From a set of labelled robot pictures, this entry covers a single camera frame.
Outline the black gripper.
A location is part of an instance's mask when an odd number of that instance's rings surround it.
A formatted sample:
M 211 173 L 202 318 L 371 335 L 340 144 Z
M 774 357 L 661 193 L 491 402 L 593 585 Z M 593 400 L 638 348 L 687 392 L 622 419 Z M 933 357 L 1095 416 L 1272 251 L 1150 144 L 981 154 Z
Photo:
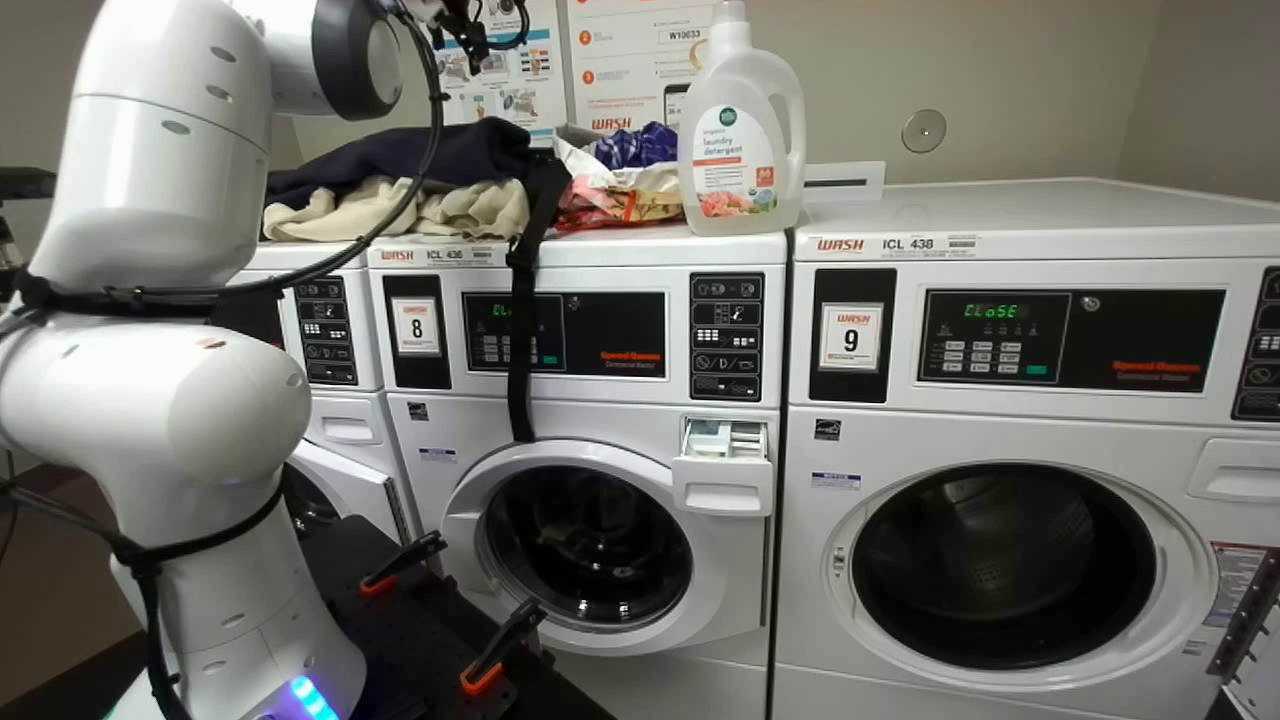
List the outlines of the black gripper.
M 499 0 L 504 13 L 519 16 L 519 29 L 513 39 L 487 39 L 483 21 L 468 13 L 473 0 L 441 0 L 431 16 L 431 45 L 446 46 L 446 37 L 451 37 L 468 60 L 483 60 L 491 46 L 519 46 L 527 39 L 527 5 L 525 0 Z

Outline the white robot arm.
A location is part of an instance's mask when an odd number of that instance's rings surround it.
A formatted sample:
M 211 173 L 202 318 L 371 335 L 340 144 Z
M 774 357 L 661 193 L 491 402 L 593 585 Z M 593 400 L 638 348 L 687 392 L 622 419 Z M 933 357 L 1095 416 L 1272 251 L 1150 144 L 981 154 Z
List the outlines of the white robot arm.
M 211 318 L 261 246 L 279 112 L 398 109 L 406 0 L 106 0 L 50 229 L 3 313 L 3 443 L 97 478 L 143 627 L 110 720 L 351 720 L 369 660 L 327 611 L 284 464 L 313 392 Z

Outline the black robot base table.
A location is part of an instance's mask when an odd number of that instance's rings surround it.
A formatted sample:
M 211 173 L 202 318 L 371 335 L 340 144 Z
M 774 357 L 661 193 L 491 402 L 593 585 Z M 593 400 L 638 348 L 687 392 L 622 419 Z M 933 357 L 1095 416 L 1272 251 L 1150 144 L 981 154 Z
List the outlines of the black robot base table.
M 398 592 L 365 601 L 358 580 L 398 552 L 369 519 L 336 519 L 305 535 L 305 556 L 327 606 L 371 666 L 358 720 L 611 720 L 527 644 L 508 657 L 491 696 L 463 699 L 456 675 L 499 625 L 430 562 L 407 567 Z M 0 707 L 0 720 L 106 720 L 141 672 L 143 635 L 134 633 L 21 691 Z

